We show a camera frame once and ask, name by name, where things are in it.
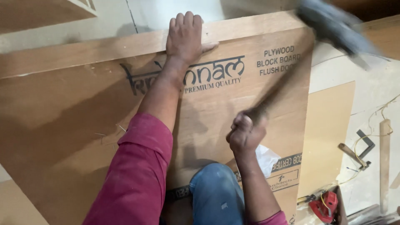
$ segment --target red sleeve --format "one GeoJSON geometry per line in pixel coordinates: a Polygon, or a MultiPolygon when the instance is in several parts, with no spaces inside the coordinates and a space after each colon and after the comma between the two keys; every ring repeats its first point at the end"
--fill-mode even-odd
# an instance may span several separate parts
{"type": "Polygon", "coordinates": [[[280,211],[266,220],[250,223],[249,225],[288,225],[288,222],[286,221],[285,213],[280,211]]]}
{"type": "Polygon", "coordinates": [[[156,117],[136,114],[118,144],[83,225],[158,225],[172,134],[156,117]]]}

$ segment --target hand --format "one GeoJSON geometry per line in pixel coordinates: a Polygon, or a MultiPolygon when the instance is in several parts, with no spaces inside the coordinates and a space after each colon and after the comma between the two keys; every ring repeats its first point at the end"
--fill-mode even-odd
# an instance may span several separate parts
{"type": "Polygon", "coordinates": [[[170,21],[167,38],[167,56],[174,58],[185,66],[193,63],[202,53],[218,46],[218,42],[201,44],[202,19],[187,12],[185,16],[179,13],[170,21]]]}
{"type": "Polygon", "coordinates": [[[233,132],[226,136],[226,141],[229,143],[236,161],[255,159],[255,150],[267,134],[266,125],[266,116],[260,119],[257,126],[253,126],[252,120],[243,111],[236,116],[231,126],[233,132]]]}

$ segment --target floor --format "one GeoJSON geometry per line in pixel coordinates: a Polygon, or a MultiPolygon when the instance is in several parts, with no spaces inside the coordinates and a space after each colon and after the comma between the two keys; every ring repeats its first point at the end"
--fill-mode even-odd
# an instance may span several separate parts
{"type": "MultiPolygon", "coordinates": [[[[99,13],[98,18],[91,18],[65,24],[31,29],[0,35],[0,53],[38,48],[43,46],[74,43],[84,40],[126,36],[152,30],[166,29],[171,17],[188,10],[200,14],[205,22],[251,16],[291,9],[293,0],[277,0],[265,3],[263,0],[94,0],[99,13]]],[[[355,66],[346,57],[329,59],[341,53],[329,46],[322,46],[314,53],[311,74],[310,93],[333,86],[356,81],[356,91],[352,115],[347,131],[346,144],[353,146],[358,139],[356,131],[362,129],[369,133],[379,132],[382,116],[374,112],[392,98],[400,94],[400,61],[379,61],[380,65],[372,71],[364,71],[355,66]]],[[[390,179],[391,184],[400,171],[400,111],[399,102],[393,102],[385,109],[385,117],[391,119],[394,133],[391,135],[390,179]]],[[[378,137],[371,137],[379,143],[378,137]]],[[[358,149],[365,149],[360,143],[358,149]]],[[[370,168],[360,173],[355,179],[341,186],[347,214],[357,212],[373,204],[379,204],[379,145],[365,160],[372,162],[370,168]]],[[[346,155],[343,157],[339,182],[349,179],[354,172],[346,167],[355,168],[354,162],[346,155]]],[[[0,182],[10,177],[0,166],[0,182]]],[[[395,211],[400,199],[400,189],[389,190],[389,212],[395,211]]]]}

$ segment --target blue jeans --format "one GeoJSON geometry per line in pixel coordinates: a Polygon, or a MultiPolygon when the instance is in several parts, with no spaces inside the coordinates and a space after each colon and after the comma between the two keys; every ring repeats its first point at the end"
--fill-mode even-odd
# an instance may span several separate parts
{"type": "Polygon", "coordinates": [[[209,164],[190,181],[193,194],[193,225],[243,225],[243,191],[232,170],[209,164]]]}

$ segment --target red power tool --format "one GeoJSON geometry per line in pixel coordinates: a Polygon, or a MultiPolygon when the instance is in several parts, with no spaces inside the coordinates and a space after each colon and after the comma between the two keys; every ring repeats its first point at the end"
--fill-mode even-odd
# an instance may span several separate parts
{"type": "Polygon", "coordinates": [[[330,224],[335,217],[338,198],[334,192],[327,191],[322,194],[322,199],[312,201],[308,205],[322,222],[330,224]]]}

